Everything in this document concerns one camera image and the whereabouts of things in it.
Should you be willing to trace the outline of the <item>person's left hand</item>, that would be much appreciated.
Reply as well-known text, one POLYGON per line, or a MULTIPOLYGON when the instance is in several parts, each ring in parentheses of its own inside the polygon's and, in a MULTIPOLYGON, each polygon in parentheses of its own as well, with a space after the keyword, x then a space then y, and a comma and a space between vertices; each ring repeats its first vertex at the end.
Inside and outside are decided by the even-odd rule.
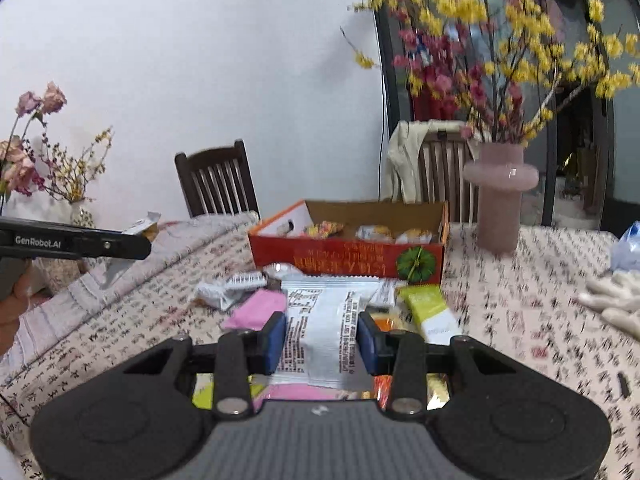
POLYGON ((1 301, 0 353, 2 356, 14 344, 16 333, 21 325, 20 317, 28 309, 30 296, 32 296, 32 265, 29 263, 14 284, 12 292, 1 301))

